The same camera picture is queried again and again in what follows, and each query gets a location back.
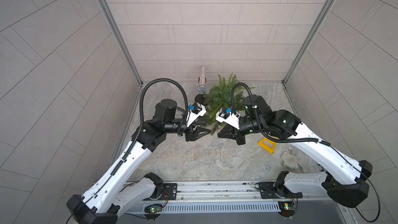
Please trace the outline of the clear string lights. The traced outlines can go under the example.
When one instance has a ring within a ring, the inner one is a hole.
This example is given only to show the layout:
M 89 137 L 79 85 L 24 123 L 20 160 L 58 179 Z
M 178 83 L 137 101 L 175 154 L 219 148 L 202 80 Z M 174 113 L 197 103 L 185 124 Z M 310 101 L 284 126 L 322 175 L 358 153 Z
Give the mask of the clear string lights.
M 230 140 L 216 140 L 195 151 L 189 160 L 189 167 L 208 169 L 210 166 L 219 168 L 235 168 L 244 160 L 241 147 Z

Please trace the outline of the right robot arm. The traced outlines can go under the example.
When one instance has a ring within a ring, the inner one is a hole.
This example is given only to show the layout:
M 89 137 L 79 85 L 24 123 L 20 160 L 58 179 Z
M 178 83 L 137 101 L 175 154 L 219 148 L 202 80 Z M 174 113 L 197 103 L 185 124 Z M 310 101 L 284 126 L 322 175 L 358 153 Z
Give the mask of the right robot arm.
M 357 161 L 338 151 L 291 112 L 271 110 L 262 96 L 253 95 L 252 99 L 254 106 L 251 97 L 243 99 L 243 117 L 234 114 L 230 107 L 217 112 L 217 121 L 226 124 L 218 133 L 219 138 L 235 140 L 238 145 L 243 145 L 247 135 L 265 132 L 267 140 L 287 141 L 324 169 L 315 174 L 280 172 L 273 185 L 273 191 L 279 197 L 298 198 L 303 193 L 328 196 L 349 208 L 358 206 L 368 197 L 368 177 L 373 170 L 368 161 Z

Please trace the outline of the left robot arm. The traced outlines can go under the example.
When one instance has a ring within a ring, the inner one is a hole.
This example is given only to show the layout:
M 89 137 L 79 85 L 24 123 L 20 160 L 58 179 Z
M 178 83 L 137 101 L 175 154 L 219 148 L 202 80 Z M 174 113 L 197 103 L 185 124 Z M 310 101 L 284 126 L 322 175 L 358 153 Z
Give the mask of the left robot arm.
M 79 224 L 115 224 L 120 216 L 145 199 L 158 199 L 163 192 L 163 180 L 154 173 L 146 174 L 133 185 L 125 183 L 166 139 L 167 134 L 181 131 L 187 142 L 196 141 L 211 131 L 202 125 L 206 113 L 204 105 L 189 105 L 187 116 L 176 118 L 180 110 L 171 99 L 163 99 L 155 106 L 151 120 L 143 123 L 112 167 L 83 195 L 73 195 L 67 201 L 71 217 Z

